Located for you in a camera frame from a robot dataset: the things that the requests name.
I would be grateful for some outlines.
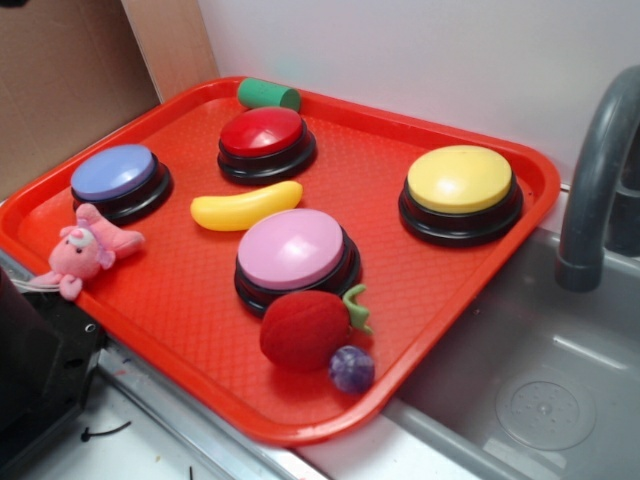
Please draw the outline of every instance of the cardboard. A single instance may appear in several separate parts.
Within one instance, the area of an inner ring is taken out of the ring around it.
[[[0,8],[0,199],[158,104],[120,0]]]
[[[218,78],[197,0],[122,0],[161,101]]]

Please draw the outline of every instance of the yellow banana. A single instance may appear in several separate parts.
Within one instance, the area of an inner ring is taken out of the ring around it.
[[[209,230],[247,230],[271,214],[295,208],[300,199],[302,185],[286,180],[239,195],[194,198],[191,216]]]

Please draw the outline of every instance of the button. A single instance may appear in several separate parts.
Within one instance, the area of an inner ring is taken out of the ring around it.
[[[407,175],[409,193],[440,213],[473,213],[497,204],[509,192],[509,162],[488,148],[455,145],[418,158]]]
[[[260,157],[279,152],[302,135],[300,115],[282,107],[242,113],[222,128],[220,142],[231,155]]]
[[[342,228],[330,215],[311,209],[277,213],[242,238],[238,262],[255,285],[294,290],[326,277],[344,249]]]
[[[154,168],[153,155],[147,147],[112,147],[80,165],[71,177],[71,187],[85,201],[106,200],[140,186]]]

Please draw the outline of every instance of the red button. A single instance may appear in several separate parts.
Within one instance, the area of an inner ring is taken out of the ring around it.
[[[261,157],[277,153],[302,135],[302,119],[290,108],[262,107],[248,110],[220,132],[222,146],[231,155]]]

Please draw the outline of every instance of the red tray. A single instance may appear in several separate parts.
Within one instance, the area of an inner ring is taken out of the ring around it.
[[[0,247],[34,272],[61,227],[74,224],[70,178],[89,156],[140,143],[171,170],[175,189],[152,215],[125,228],[147,238],[143,253],[88,283],[77,300],[110,334],[249,436],[279,445],[330,438],[375,415],[406,376],[553,205],[560,179],[534,150],[483,135],[301,92],[301,114],[318,142],[298,180],[302,207],[332,215],[360,249],[359,302],[371,310],[371,339],[355,334],[376,363],[362,396],[338,392],[327,372],[280,371],[261,354],[260,322],[233,287],[242,232],[200,228],[191,200],[248,191],[216,164],[220,129],[244,108],[241,78],[195,87],[27,185],[0,208]],[[510,162],[524,213],[501,240],[452,249],[423,243],[400,224],[397,200],[411,163],[428,150],[474,144]]]

